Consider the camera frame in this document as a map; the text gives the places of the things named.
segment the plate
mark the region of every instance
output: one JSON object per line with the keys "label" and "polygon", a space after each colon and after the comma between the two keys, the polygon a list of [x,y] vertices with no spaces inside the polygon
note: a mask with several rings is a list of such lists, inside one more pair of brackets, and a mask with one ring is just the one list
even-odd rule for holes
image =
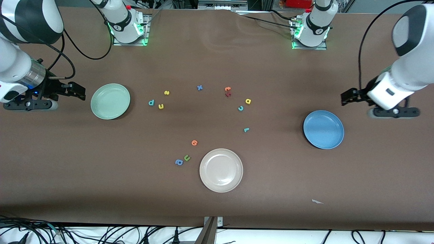
{"label": "plate", "polygon": [[107,84],[93,94],[90,108],[100,119],[115,119],[127,111],[130,99],[130,93],[123,85]]}
{"label": "plate", "polygon": [[207,153],[202,159],[199,173],[204,185],[215,192],[233,190],[243,177],[243,164],[235,152],[219,148]]}
{"label": "plate", "polygon": [[344,125],[334,114],[325,110],[310,113],[303,124],[304,135],[312,145],[332,149],[344,139]]}

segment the table surface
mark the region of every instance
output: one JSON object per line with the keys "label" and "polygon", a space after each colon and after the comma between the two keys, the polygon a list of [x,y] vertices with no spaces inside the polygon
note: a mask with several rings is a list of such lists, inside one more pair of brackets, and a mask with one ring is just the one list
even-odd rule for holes
{"label": "table surface", "polygon": [[[61,13],[83,52],[105,53],[109,36],[95,9]],[[60,97],[54,112],[0,110],[1,212],[86,223],[195,226],[219,215],[231,227],[434,230],[434,86],[412,96],[421,109],[413,120],[370,119],[365,103],[340,105],[340,93],[357,86],[358,46],[373,18],[338,14],[327,51],[292,50],[284,27],[225,10],[164,10],[148,46],[114,46],[98,61],[67,40],[72,81],[87,99]],[[364,84],[397,59],[390,36],[398,18],[381,17],[368,34]],[[46,66],[56,56],[42,45],[22,49]],[[67,76],[71,68],[61,59],[52,71]],[[92,94],[108,83],[132,96],[111,121],[90,109]],[[152,99],[164,109],[148,106]],[[303,120],[318,109],[345,127],[333,150],[304,138]],[[199,177],[201,159],[215,148],[243,162],[243,179],[228,193],[208,190]],[[189,162],[174,164],[186,154]]]}

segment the white paper scrap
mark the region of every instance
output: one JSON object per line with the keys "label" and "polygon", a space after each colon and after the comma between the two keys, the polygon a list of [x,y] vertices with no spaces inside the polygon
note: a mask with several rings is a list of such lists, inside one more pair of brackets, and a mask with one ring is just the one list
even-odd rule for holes
{"label": "white paper scrap", "polygon": [[312,199],[312,201],[313,201],[314,203],[324,204],[324,203],[322,203],[322,202],[320,202],[320,201],[317,201],[317,200],[313,200],[313,199]]}

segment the red object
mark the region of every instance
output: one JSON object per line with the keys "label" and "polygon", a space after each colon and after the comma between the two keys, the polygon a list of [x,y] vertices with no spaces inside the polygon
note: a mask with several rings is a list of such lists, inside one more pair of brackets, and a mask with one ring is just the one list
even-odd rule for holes
{"label": "red object", "polygon": [[298,9],[308,9],[312,6],[312,0],[286,0],[286,6]]}

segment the black plug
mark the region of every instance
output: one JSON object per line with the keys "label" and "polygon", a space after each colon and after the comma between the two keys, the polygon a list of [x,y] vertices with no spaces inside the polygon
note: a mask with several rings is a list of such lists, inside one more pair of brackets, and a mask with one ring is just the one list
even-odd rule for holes
{"label": "black plug", "polygon": [[181,242],[179,241],[179,238],[178,238],[178,227],[176,227],[176,230],[175,230],[175,236],[173,237],[173,242],[172,242],[172,244],[180,244]]}

